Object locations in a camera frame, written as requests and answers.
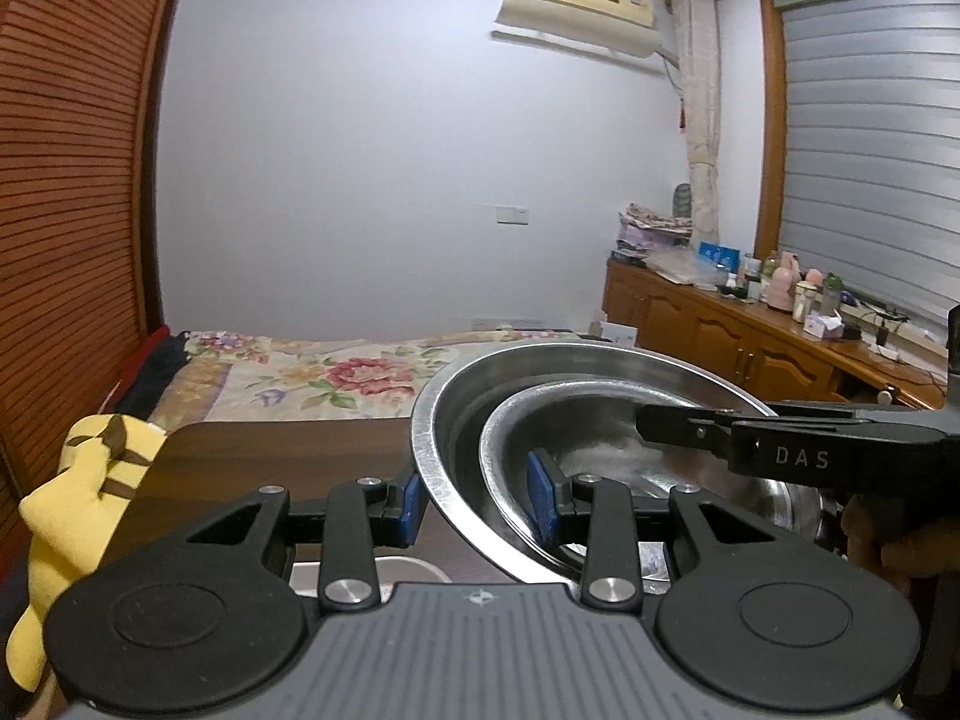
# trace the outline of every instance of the stack of clothes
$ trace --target stack of clothes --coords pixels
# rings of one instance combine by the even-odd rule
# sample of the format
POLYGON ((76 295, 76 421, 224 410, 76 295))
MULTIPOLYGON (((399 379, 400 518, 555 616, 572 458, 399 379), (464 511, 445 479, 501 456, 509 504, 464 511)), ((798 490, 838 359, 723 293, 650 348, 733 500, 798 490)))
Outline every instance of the stack of clothes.
POLYGON ((692 233, 690 217, 666 217, 631 203, 620 214, 620 233, 611 256, 627 265, 643 266, 654 251, 689 244, 692 233))

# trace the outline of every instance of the stainless steel basin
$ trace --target stainless steel basin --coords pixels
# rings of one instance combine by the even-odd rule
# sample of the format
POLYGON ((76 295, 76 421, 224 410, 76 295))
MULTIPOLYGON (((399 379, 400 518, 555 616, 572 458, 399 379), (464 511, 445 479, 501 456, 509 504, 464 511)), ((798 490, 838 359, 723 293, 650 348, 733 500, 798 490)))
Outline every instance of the stainless steel basin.
MULTIPOLYGON (((510 527, 549 565, 580 568, 582 545, 546 549, 536 540, 526 488, 527 456, 542 447, 568 476, 595 473, 623 482, 633 493, 666 498, 674 485, 711 490, 786 530, 815 538, 820 523, 816 490, 738 476, 709 452, 651 445, 640 440, 635 406, 697 406, 683 397, 699 373, 677 368, 673 391, 616 379, 571 380, 532 386, 501 403, 480 436, 480 469, 510 527)), ((669 587, 662 545, 640 543, 645 589, 669 587)))
MULTIPOLYGON (((452 362, 430 380, 414 405, 411 441, 416 466, 450 524, 515 579, 566 581, 575 586, 578 565, 575 559, 567 562, 546 557, 503 517, 480 467, 483 429, 501 403, 532 386, 610 379, 656 391, 661 394, 659 402, 674 397, 678 405, 773 413, 742 389, 686 362, 596 341, 520 341, 452 362)), ((594 431, 607 429, 603 427, 605 419, 618 424, 621 433, 632 423, 625 413, 618 418, 593 413, 594 431)), ((575 464, 586 469, 586 464, 596 460, 574 451, 566 454, 563 462, 568 469, 575 464)), ((610 474, 609 468, 603 471, 610 474)))

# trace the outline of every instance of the hand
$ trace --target hand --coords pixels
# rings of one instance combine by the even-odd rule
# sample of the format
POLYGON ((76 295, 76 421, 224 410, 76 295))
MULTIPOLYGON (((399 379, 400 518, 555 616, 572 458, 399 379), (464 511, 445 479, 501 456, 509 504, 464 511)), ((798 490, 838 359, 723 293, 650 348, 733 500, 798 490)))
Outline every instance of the hand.
POLYGON ((855 496, 840 524, 851 562, 885 577, 904 595, 910 594, 911 579, 960 571, 960 519, 938 519, 899 541, 880 544, 870 512, 855 496))

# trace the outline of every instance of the gray ribbed panel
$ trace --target gray ribbed panel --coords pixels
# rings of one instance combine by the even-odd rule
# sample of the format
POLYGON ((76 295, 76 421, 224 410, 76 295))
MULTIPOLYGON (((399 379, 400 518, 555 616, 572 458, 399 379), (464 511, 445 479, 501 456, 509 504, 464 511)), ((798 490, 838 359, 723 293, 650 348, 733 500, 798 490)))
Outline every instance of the gray ribbed panel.
MULTIPOLYGON (((270 688, 210 720, 771 720, 666 664, 637 619, 592 613, 558 584, 401 584, 325 623, 270 688)), ((107 720, 77 706, 64 720, 107 720)), ((824 715, 805 714, 805 720, 824 715)), ((836 720, 902 720, 877 703, 836 720)))
POLYGON ((781 247, 933 319, 960 302, 960 0, 777 0, 781 247))

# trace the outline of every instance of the wooden louvered closet door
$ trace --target wooden louvered closet door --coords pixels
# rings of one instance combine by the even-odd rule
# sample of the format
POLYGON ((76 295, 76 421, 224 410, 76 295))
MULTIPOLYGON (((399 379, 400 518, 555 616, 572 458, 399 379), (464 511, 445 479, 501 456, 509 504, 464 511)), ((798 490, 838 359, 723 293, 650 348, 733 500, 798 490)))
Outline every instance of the wooden louvered closet door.
POLYGON ((173 4, 0 0, 0 539, 150 329, 141 228, 173 4))

